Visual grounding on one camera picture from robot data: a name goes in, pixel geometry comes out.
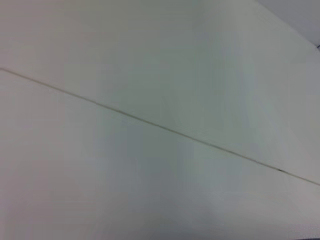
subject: white surface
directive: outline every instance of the white surface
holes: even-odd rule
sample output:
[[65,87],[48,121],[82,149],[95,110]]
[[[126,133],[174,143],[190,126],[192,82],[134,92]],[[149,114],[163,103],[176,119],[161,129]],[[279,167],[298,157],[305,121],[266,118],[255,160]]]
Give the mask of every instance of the white surface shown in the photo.
[[3,240],[319,237],[319,187],[0,72]]
[[320,54],[253,0],[4,0],[0,27],[0,66],[320,182]]
[[316,46],[320,45],[319,0],[257,0]]

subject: ceiling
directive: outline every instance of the ceiling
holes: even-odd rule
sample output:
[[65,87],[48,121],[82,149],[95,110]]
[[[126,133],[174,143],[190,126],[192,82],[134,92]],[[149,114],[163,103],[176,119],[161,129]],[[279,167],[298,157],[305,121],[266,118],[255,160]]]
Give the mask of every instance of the ceiling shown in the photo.
[[320,0],[257,0],[314,45],[320,45]]

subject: white wall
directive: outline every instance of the white wall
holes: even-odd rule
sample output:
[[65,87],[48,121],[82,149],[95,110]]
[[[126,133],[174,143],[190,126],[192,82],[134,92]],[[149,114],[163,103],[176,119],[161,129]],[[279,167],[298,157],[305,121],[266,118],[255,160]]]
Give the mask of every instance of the white wall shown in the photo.
[[318,186],[0,72],[3,240],[319,236]]
[[5,0],[0,24],[2,67],[320,182],[320,54],[253,0]]
[[[320,55],[255,1],[4,0],[0,30],[0,67],[320,182]],[[315,185],[0,81],[4,240],[320,236]]]

